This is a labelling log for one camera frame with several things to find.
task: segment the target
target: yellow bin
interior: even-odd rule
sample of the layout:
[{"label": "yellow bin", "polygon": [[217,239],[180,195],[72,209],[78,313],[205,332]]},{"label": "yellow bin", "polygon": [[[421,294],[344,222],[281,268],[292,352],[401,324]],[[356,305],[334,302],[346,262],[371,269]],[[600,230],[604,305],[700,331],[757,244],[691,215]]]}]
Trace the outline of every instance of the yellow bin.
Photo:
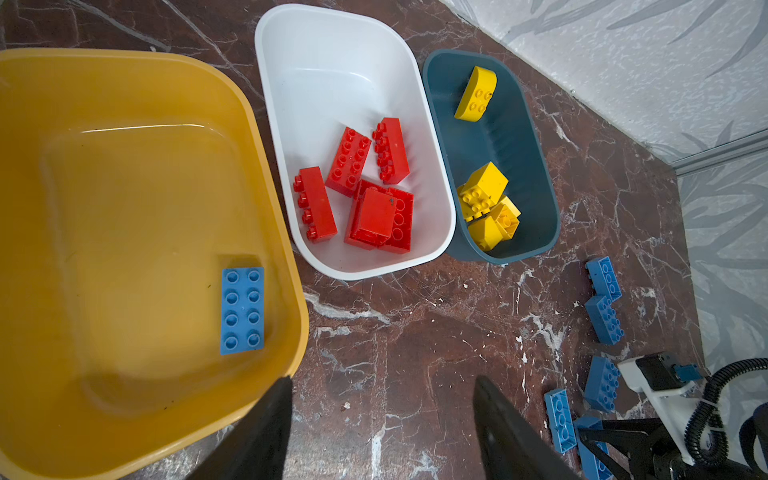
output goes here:
[{"label": "yellow bin", "polygon": [[[244,415],[306,348],[253,112],[180,55],[0,52],[0,473],[118,478]],[[221,270],[265,269],[220,356]]]}]

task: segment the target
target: red block stud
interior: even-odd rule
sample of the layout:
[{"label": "red block stud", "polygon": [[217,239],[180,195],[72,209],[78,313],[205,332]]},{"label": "red block stud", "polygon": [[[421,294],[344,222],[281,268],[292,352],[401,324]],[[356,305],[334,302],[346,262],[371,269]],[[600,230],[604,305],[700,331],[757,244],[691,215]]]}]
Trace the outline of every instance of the red block stud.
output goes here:
[{"label": "red block stud", "polygon": [[362,168],[366,164],[371,139],[347,127],[341,137],[341,144],[333,158],[326,187],[351,197],[357,190]]},{"label": "red block stud", "polygon": [[413,194],[394,187],[387,193],[395,198],[395,216],[392,219],[392,236],[379,247],[393,253],[411,251],[411,227],[413,226]]},{"label": "red block stud", "polygon": [[373,150],[379,154],[376,163],[379,165],[379,178],[384,184],[397,185],[403,178],[408,177],[411,169],[408,166],[406,147],[402,141],[400,120],[385,118],[376,125],[373,132],[376,146]]},{"label": "red block stud", "polygon": [[320,167],[299,170],[293,181],[293,191],[299,194],[299,208],[304,209],[301,221],[309,227],[306,231],[307,239],[318,243],[338,233]]},{"label": "red block stud", "polygon": [[353,195],[344,242],[366,250],[384,244],[392,234],[395,210],[396,199],[385,188],[361,180]]}]

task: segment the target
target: dark teal bin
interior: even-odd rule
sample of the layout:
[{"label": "dark teal bin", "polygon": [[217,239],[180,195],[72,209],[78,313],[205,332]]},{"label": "dark teal bin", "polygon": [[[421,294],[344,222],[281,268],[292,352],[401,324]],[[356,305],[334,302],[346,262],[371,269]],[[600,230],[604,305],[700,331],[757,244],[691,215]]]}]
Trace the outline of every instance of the dark teal bin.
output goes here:
[{"label": "dark teal bin", "polygon": [[[479,121],[456,120],[453,114],[476,65],[496,73],[496,90]],[[515,76],[493,57],[438,50],[427,58],[422,77],[458,217],[448,254],[457,260],[500,265],[551,249],[560,235],[560,210],[531,113]],[[509,179],[504,193],[521,216],[511,240],[483,252],[469,235],[456,187],[489,161]]]}]

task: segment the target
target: teal bin rim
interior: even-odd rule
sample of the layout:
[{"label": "teal bin rim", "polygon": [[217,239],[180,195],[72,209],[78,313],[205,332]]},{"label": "teal bin rim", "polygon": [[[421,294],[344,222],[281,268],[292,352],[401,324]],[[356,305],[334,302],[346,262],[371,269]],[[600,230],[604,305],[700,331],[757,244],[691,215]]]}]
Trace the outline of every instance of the teal bin rim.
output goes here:
[{"label": "teal bin rim", "polygon": [[[440,124],[438,122],[437,117],[435,116],[435,107],[432,104],[432,91],[429,88],[429,64],[432,63],[432,60],[435,57],[438,57],[440,55],[464,55],[467,57],[473,57],[473,58],[484,58],[489,61],[494,62],[497,64],[500,68],[505,69],[511,76],[513,82],[515,83],[515,86],[518,88],[520,93],[523,95],[523,98],[525,100],[525,95],[522,92],[522,88],[520,87],[520,82],[518,81],[517,76],[512,73],[512,70],[509,69],[507,65],[504,64],[504,62],[498,60],[495,57],[492,57],[490,55],[483,55],[479,53],[474,53],[471,51],[463,51],[463,50],[454,50],[451,48],[440,48],[439,50],[433,51],[429,56],[427,57],[426,61],[424,62],[424,67],[422,69],[422,81],[424,82],[424,89],[427,97],[427,104],[429,105],[429,113],[432,115],[432,123],[435,125],[435,132],[437,133],[437,140],[440,143],[440,151],[442,155],[442,163],[445,165],[445,172],[448,174],[448,182],[451,185],[451,194],[453,195],[453,203],[454,208],[456,212],[456,227],[453,231],[453,239],[451,240],[451,243],[455,242],[456,236],[459,235],[459,232],[461,232],[461,235],[463,237],[463,240],[465,243],[469,245],[469,247],[474,251],[475,255],[478,257],[476,260],[484,260],[485,262],[492,263],[494,265],[505,265],[507,263],[512,262],[518,262],[519,260],[525,260],[530,257],[535,257],[536,255],[539,255],[541,253],[544,253],[548,250],[550,250],[554,245],[558,242],[558,238],[560,237],[560,229],[561,229],[561,218],[560,218],[560,206],[558,205],[558,198],[554,194],[554,186],[552,185],[552,176],[549,173],[549,167],[547,165],[547,162],[544,158],[544,151],[541,149],[541,141],[538,138],[538,133],[536,133],[536,128],[533,128],[533,135],[536,139],[536,144],[538,148],[538,157],[541,162],[542,167],[547,172],[547,177],[549,179],[548,186],[550,194],[552,195],[552,200],[554,201],[554,208],[557,212],[558,216],[558,222],[557,226],[554,230],[554,235],[552,235],[552,239],[544,246],[535,248],[533,250],[529,250],[525,253],[520,253],[518,255],[513,255],[511,257],[492,257],[488,255],[486,252],[480,250],[478,246],[475,244],[475,241],[472,239],[472,236],[469,234],[469,230],[467,229],[467,223],[464,221],[464,215],[462,214],[462,207],[461,204],[458,201],[458,194],[456,193],[456,184],[453,180],[453,172],[451,170],[451,165],[448,162],[448,160],[445,157],[445,142],[442,138],[442,129],[440,128]],[[528,101],[525,100],[525,114],[528,116],[528,121],[531,122],[531,126],[534,125],[533,123],[533,117],[531,116],[531,109],[528,106]]]}]

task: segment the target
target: patterned wallpaper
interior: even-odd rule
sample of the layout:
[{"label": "patterned wallpaper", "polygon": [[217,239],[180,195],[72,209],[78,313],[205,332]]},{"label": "patterned wallpaper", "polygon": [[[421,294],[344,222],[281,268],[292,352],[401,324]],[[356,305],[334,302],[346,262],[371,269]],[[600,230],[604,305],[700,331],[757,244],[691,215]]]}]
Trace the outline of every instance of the patterned wallpaper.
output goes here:
[{"label": "patterned wallpaper", "polygon": [[671,162],[768,129],[768,0],[441,0]]},{"label": "patterned wallpaper", "polygon": [[[707,366],[768,356],[768,154],[678,180]],[[765,373],[724,390],[731,458],[742,460],[738,427],[768,401]]]}]

